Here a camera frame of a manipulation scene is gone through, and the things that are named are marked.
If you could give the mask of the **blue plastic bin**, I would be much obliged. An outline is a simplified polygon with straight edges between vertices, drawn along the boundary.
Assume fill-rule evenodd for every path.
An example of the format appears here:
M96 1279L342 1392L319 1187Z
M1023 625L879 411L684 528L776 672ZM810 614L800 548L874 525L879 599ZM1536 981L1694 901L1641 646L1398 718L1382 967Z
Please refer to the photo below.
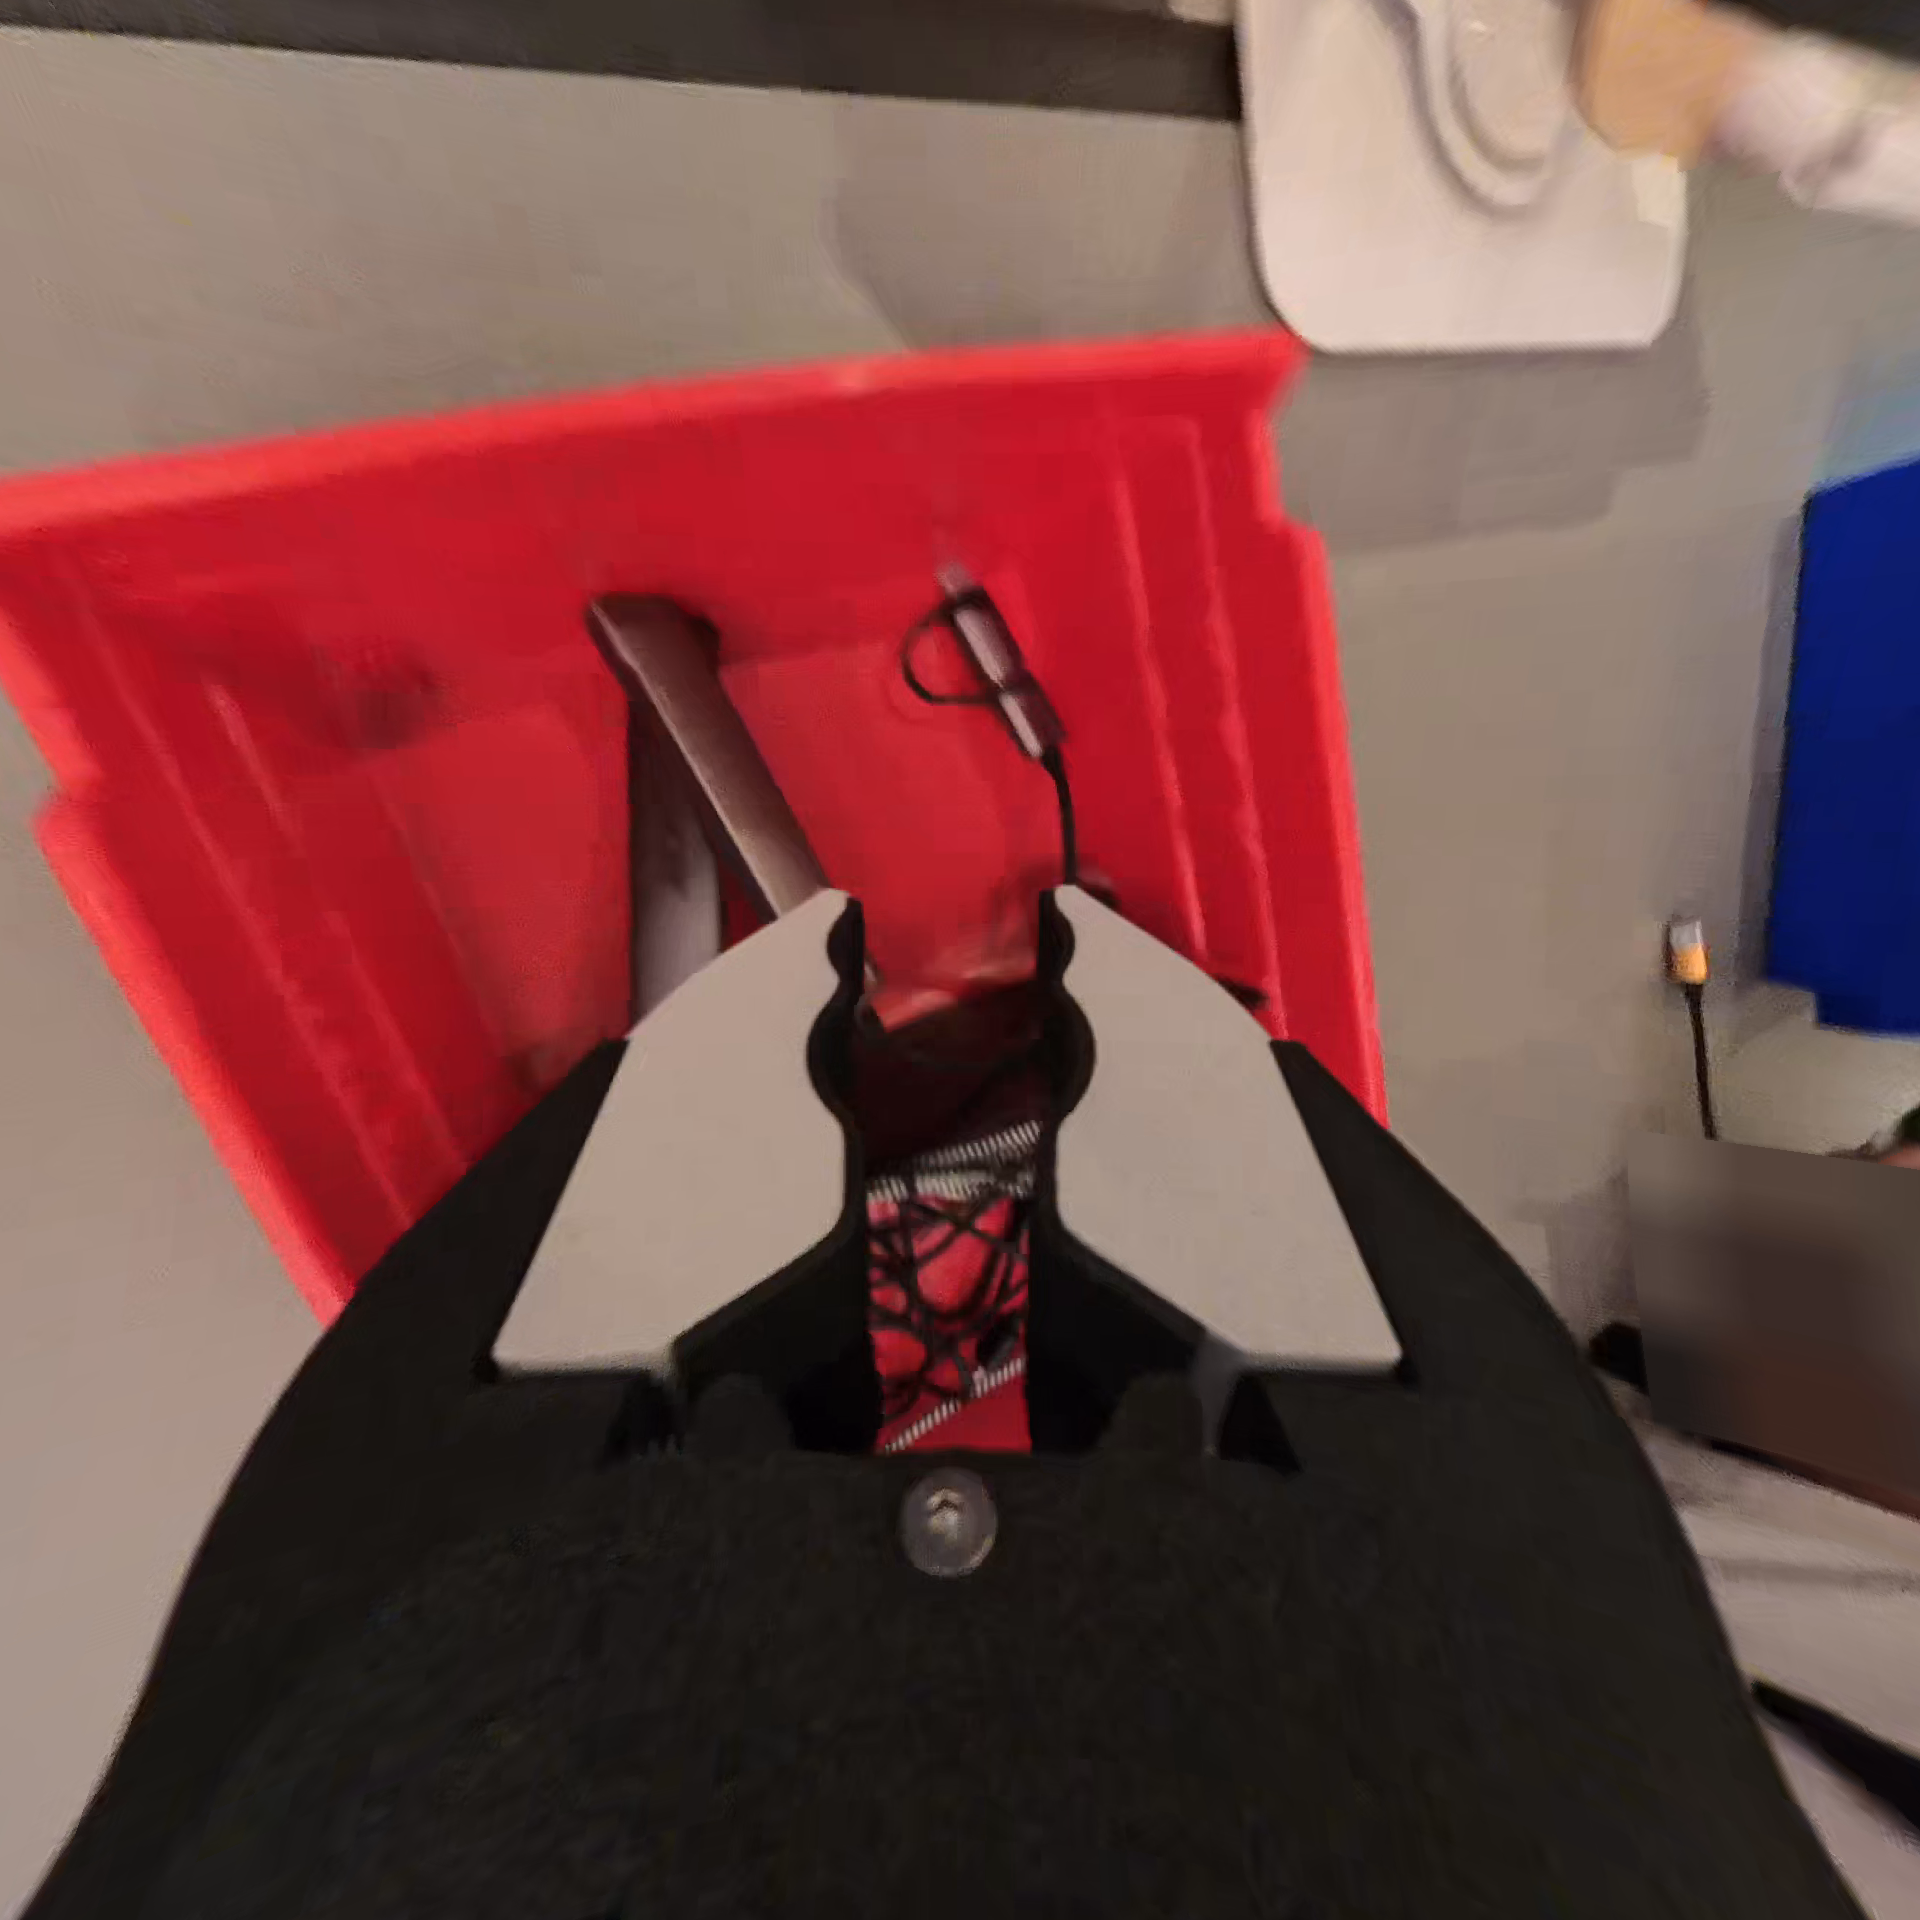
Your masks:
M1919 1032L1919 461L1809 495L1767 977L1815 1019Z

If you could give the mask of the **white folding stand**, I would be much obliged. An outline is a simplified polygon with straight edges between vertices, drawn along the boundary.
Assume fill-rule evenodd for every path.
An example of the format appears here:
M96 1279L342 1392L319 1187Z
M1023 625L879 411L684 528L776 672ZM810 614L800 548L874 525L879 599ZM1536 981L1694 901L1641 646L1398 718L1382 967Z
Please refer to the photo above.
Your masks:
M1563 1L1241 1L1256 265L1327 355L1638 351L1674 321L1675 161L1577 108Z

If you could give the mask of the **red plastic bin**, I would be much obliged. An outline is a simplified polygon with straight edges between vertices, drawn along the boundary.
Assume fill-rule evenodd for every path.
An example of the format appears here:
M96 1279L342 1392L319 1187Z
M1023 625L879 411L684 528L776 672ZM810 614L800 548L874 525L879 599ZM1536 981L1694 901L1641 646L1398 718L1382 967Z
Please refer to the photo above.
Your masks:
M1059 854L1044 775L902 675L964 568L1090 872L1386 1118L1328 556L1270 438L1304 363L919 351L6 481L40 843L315 1316L630 1009L611 591L715 625L881 971L960 990Z

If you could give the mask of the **person's white shirt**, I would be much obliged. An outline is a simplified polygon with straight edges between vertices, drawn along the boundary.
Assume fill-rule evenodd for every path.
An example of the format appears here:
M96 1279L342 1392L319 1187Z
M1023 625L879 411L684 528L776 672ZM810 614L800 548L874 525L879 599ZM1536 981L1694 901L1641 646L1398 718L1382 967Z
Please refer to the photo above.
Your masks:
M1657 1424L1633 1430L1744 1676L1916 1752L1916 1519Z

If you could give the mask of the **grey hub with cable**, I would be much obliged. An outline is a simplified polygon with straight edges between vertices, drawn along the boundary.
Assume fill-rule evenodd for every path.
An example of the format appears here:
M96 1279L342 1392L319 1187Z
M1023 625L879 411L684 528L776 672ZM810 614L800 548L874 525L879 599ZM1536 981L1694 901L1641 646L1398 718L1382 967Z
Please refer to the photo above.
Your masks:
M728 869L767 920L830 883L796 809L723 681L714 622L655 591L591 600L587 633L630 707L634 892Z

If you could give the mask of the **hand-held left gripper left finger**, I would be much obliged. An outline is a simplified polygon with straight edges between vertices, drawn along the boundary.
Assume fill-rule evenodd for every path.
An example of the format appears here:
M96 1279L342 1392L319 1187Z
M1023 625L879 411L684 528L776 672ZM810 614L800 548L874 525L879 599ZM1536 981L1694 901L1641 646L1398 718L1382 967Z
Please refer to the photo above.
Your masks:
M639 1019L494 1337L500 1373L643 1371L690 1399L756 1376L800 1420L874 1414L867 1208L832 1085L862 964L857 901L816 893Z

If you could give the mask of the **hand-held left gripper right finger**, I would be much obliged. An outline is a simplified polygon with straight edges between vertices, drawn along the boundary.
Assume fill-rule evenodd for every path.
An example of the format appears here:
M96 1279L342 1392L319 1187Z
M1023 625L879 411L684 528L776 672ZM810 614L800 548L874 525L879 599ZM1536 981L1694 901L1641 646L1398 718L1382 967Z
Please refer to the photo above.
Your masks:
M1078 885L1040 904L1038 1427L1148 1376L1378 1384L1402 1337L1262 1022Z

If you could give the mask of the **grey desk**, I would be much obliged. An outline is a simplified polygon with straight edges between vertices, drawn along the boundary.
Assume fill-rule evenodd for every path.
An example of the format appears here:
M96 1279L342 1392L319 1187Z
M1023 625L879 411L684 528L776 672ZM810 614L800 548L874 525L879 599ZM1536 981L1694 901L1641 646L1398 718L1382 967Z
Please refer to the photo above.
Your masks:
M6 468L634 376L1267 325L1241 136L1132 115L6 29ZM1656 969L1719 960L1724 1125L1870 1136L1916 1044L1763 987L1803 493L1916 448L1916 235L1694 182L1626 359L1314 365L1393 1112L1577 1324L1626 1141L1687 1112ZM33 837L6 711L6 1916L86 1808L315 1321Z

